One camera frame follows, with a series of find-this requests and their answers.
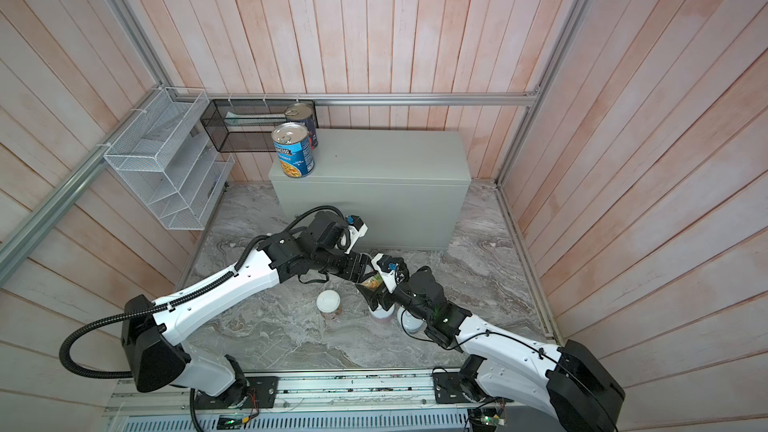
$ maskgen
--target black cable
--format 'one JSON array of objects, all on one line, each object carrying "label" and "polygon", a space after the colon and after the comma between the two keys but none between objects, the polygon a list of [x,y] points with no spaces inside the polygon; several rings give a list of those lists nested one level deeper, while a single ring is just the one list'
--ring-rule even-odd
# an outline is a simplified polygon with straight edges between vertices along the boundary
[{"label": "black cable", "polygon": [[449,348],[447,348],[446,350],[456,350],[456,349],[457,349],[457,348],[459,348],[460,346],[462,346],[462,345],[466,344],[467,342],[469,342],[469,341],[473,340],[475,337],[478,337],[478,336],[480,336],[480,335],[488,335],[488,333],[487,333],[487,332],[478,332],[477,334],[475,334],[475,335],[473,335],[473,336],[471,336],[471,337],[469,337],[469,338],[466,338],[465,340],[463,340],[463,341],[459,342],[458,344],[454,345],[453,347],[449,347]]},{"label": "black cable", "polygon": [[[254,246],[260,241],[264,240],[266,238],[266,235],[258,235],[254,237],[248,245],[243,250],[243,253],[240,255],[240,258],[237,260],[237,263],[234,266],[235,271],[240,270],[240,268],[245,263],[245,260],[248,258],[248,254],[253,250]],[[62,365],[65,369],[72,372],[72,374],[80,375],[82,377],[92,378],[92,379],[128,379],[132,378],[133,374],[129,371],[109,371],[105,372],[103,370],[93,370],[88,369],[85,367],[82,367],[78,365],[74,360],[72,360],[72,345],[75,341],[80,339],[83,335],[86,335],[88,332],[94,331],[98,328],[102,328],[106,325],[115,324],[117,322],[126,321],[132,318],[140,318],[140,317],[146,317],[148,315],[156,314],[157,312],[162,312],[164,310],[170,310],[172,308],[175,308],[178,305],[181,305],[185,302],[189,302],[193,299],[198,298],[199,296],[206,294],[219,285],[225,283],[227,280],[232,278],[235,275],[234,272],[228,271],[227,273],[223,274],[221,277],[213,281],[212,283],[209,283],[199,289],[197,289],[194,292],[191,292],[185,296],[176,298],[166,304],[159,304],[155,305],[154,307],[149,307],[144,310],[135,311],[135,312],[129,312],[126,314],[117,314],[112,315],[110,317],[102,318],[97,321],[91,322],[90,324],[86,324],[82,327],[80,327],[78,330],[72,332],[69,337],[67,337],[63,342],[62,346],[58,350],[58,360],[62,362]]]},{"label": "black cable", "polygon": [[291,230],[293,227],[295,227],[295,226],[296,226],[296,224],[298,224],[299,222],[301,222],[301,221],[302,221],[302,220],[304,220],[305,218],[309,217],[309,216],[310,216],[310,214],[312,214],[312,213],[314,213],[314,212],[318,212],[318,211],[320,211],[320,210],[331,210],[331,211],[334,211],[334,212],[335,212],[335,213],[336,213],[338,216],[340,216],[341,218],[344,218],[344,214],[342,214],[342,213],[341,213],[341,211],[340,211],[338,208],[334,207],[334,206],[317,206],[317,207],[311,208],[310,210],[308,210],[308,211],[304,212],[302,215],[300,215],[300,216],[298,216],[298,217],[294,218],[294,219],[293,219],[293,222],[292,222],[292,223],[290,223],[290,224],[288,224],[288,226],[286,226],[286,227],[283,229],[283,232],[288,232],[288,231],[289,231],[289,230]]},{"label": "black cable", "polygon": [[243,250],[243,253],[240,254],[240,258],[237,259],[237,262],[235,263],[235,271],[239,271],[240,267],[243,267],[243,264],[245,263],[245,260],[248,259],[248,255],[250,254],[250,251],[254,250],[254,247],[259,242],[263,241],[265,238],[269,237],[269,235],[257,235],[254,238],[248,242],[248,245],[245,246],[245,249]]},{"label": "black cable", "polygon": [[345,251],[347,247],[350,246],[350,242],[352,241],[352,236],[350,234],[350,228],[347,227],[344,229],[344,233],[339,236],[339,240],[336,241],[336,246],[341,251]]},{"label": "black cable", "polygon": [[192,420],[192,427],[194,427],[195,432],[205,432],[203,427],[200,426],[200,422],[197,421],[197,413],[194,410],[194,396],[196,393],[197,390],[190,389],[190,419]]}]

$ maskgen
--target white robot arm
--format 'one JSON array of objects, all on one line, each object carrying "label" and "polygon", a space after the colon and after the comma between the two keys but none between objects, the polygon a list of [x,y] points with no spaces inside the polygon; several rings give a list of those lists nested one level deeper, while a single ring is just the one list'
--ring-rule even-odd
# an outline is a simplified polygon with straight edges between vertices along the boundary
[{"label": "white robot arm", "polygon": [[[352,252],[368,227],[360,217],[321,211],[308,227],[292,228],[302,215],[275,235],[262,235],[240,260],[205,280],[149,302],[140,295],[125,313],[86,325],[62,344],[68,370],[92,378],[133,377],[139,391],[171,384],[196,389],[228,406],[242,404],[248,381],[234,358],[199,350],[187,342],[198,327],[245,298],[309,270],[334,274],[357,285],[371,310],[400,304],[427,323],[425,333],[441,347],[468,355],[452,377],[459,402],[494,398],[515,400],[560,419],[568,431],[609,432],[615,426],[624,392],[580,344],[561,348],[521,337],[446,299],[429,267],[411,276],[402,258]],[[377,290],[360,284],[380,274]],[[72,343],[95,328],[124,322],[123,347],[130,372],[98,372],[72,361]],[[436,382],[439,373],[434,373]]]}]

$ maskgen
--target gray marble surface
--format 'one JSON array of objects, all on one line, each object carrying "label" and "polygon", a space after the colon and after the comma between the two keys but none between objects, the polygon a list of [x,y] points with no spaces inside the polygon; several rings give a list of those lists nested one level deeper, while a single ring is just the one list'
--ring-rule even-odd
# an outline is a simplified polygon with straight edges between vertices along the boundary
[{"label": "gray marble surface", "polygon": [[[228,188],[184,286],[235,262],[253,236],[278,232],[286,224],[271,185]],[[456,304],[509,331],[544,338],[491,182],[470,186],[447,252],[386,252],[403,257],[412,272],[432,267]],[[315,306],[318,293],[327,288],[341,295],[343,308],[330,322]],[[333,276],[326,284],[291,279],[258,293],[199,328],[190,342],[233,355],[245,370],[448,367],[466,357],[405,336],[395,320],[374,323],[354,285]]]}]

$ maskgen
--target vented metal panel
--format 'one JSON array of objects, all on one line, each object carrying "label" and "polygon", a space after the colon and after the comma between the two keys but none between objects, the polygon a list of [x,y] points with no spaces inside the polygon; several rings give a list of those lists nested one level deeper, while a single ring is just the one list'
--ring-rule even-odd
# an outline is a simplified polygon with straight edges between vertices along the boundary
[{"label": "vented metal panel", "polygon": [[[216,430],[219,414],[198,414],[203,430]],[[466,409],[440,410],[360,410],[343,412],[263,412],[239,430],[463,430]],[[188,414],[157,417],[132,417],[118,428],[122,432],[183,432],[193,430]]]}]

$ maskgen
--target wall-mounted basket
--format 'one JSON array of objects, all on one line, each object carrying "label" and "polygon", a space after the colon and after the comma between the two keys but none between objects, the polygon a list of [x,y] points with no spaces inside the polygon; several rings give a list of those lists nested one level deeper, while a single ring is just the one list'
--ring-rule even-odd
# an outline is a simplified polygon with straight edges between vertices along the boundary
[{"label": "wall-mounted basket", "polygon": [[208,104],[205,92],[180,102],[163,89],[104,154],[166,228],[205,228],[234,165],[192,130]]},{"label": "wall-mounted basket", "polygon": [[219,152],[274,152],[271,133],[286,122],[284,112],[295,103],[315,109],[311,100],[216,99],[210,101],[200,122]]}]

